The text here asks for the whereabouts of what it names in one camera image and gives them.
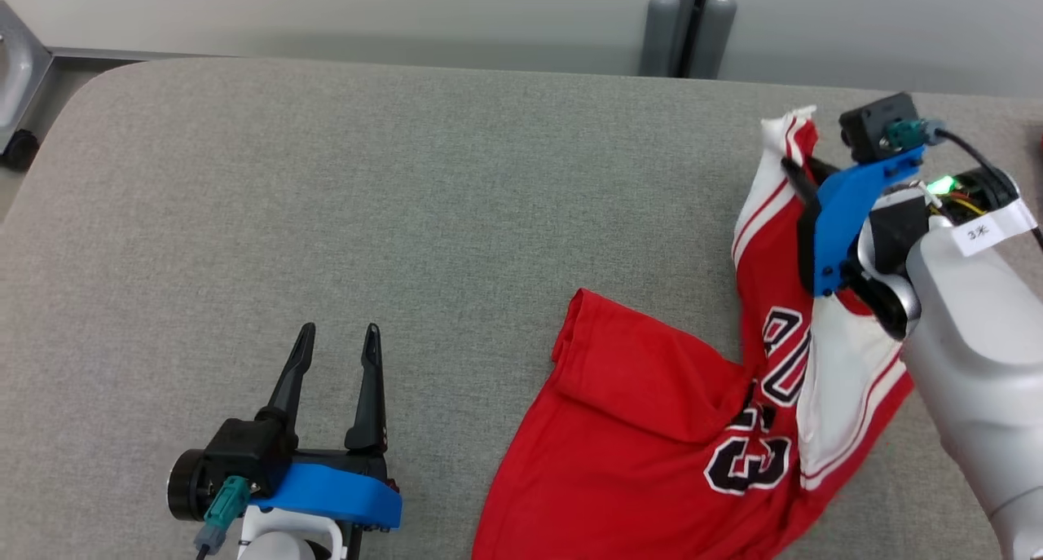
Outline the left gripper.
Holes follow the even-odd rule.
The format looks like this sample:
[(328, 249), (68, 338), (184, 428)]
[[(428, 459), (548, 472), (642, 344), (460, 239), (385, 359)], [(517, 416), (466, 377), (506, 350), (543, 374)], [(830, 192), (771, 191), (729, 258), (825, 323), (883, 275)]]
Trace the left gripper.
[[(301, 388), (315, 345), (315, 323), (305, 323), (278, 375), (266, 415), (278, 419), (284, 430), (297, 430)], [(354, 423), (344, 436), (353, 455), (383, 455), (387, 451), (386, 395), (381, 331), (369, 323), (363, 351), (360, 394)], [(334, 518), (287, 510), (248, 507), (239, 541), (239, 559), (358, 559), (363, 535), (391, 531), (375, 524), (342, 522)]]

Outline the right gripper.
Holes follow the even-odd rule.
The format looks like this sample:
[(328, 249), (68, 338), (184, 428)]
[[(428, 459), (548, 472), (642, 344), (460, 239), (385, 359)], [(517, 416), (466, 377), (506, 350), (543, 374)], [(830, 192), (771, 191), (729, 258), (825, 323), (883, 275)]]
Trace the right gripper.
[[(805, 210), (820, 211), (818, 188), (841, 169), (816, 157), (805, 157), (805, 167), (790, 157), (781, 159), (780, 164)], [(857, 258), (862, 262), (904, 262), (928, 232), (953, 226), (950, 212), (926, 182), (899, 182), (884, 189), (870, 210), (857, 237)]]

